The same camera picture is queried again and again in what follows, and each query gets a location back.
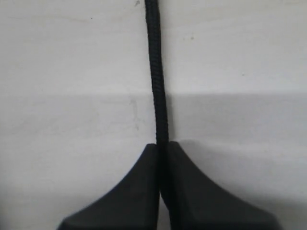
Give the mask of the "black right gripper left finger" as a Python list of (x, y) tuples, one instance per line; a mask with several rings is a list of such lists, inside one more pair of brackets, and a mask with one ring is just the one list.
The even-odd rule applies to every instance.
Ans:
[(159, 209), (159, 155), (144, 148), (127, 175), (107, 194), (66, 217), (60, 230), (155, 230)]

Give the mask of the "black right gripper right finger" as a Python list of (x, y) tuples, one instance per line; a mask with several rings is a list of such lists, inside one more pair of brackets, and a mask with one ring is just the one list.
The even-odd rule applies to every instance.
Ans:
[(178, 142), (162, 155), (161, 195), (173, 230), (280, 230), (276, 217), (220, 187)]

